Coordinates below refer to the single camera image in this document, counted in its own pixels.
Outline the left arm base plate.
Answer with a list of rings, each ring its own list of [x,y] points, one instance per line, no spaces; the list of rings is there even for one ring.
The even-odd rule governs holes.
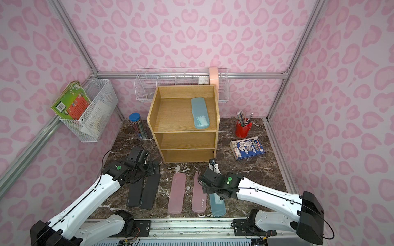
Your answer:
[[[133,220],[126,222],[122,231],[113,237],[135,238],[148,237],[150,233],[151,220]]]

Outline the teal pencil case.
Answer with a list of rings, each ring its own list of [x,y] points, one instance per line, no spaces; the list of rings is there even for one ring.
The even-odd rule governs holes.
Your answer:
[[[196,129],[206,129],[210,125],[205,99],[196,97],[191,99],[192,114]]]
[[[212,193],[209,195],[210,198],[210,208],[212,216],[222,217],[226,214],[226,207],[224,200],[221,200],[218,194]]]

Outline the pink pencil case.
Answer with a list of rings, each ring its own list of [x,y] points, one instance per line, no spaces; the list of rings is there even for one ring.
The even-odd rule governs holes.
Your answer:
[[[170,197],[168,203],[168,212],[170,214],[180,214],[183,210],[183,201],[185,194],[186,175],[176,173],[173,176]]]
[[[195,213],[204,213],[206,210],[207,196],[198,180],[199,173],[194,175],[194,186],[192,190],[192,211]]]

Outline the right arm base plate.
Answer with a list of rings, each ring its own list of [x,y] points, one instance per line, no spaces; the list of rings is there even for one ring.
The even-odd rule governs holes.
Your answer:
[[[234,219],[231,223],[235,236],[261,236],[271,237],[276,236],[276,230],[263,231],[256,225],[251,224],[248,219]]]

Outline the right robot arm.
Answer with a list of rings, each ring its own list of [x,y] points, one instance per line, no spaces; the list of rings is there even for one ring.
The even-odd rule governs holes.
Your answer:
[[[304,191],[290,194],[260,185],[242,175],[222,175],[205,168],[199,172],[199,183],[205,194],[217,194],[220,199],[234,198],[255,203],[283,215],[280,221],[268,222],[262,211],[252,213],[254,225],[262,231],[295,232],[301,239],[315,244],[324,243],[324,209],[316,196]]]

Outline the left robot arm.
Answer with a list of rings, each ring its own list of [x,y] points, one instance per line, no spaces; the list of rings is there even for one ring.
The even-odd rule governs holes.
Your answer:
[[[138,173],[149,169],[148,152],[134,147],[122,161],[102,167],[102,173],[79,198],[47,222],[38,221],[30,229],[33,246],[92,246],[109,237],[124,237],[125,244],[140,240],[140,229],[133,215],[125,210],[116,211],[102,222],[87,228],[83,223],[112,194],[131,183]]]

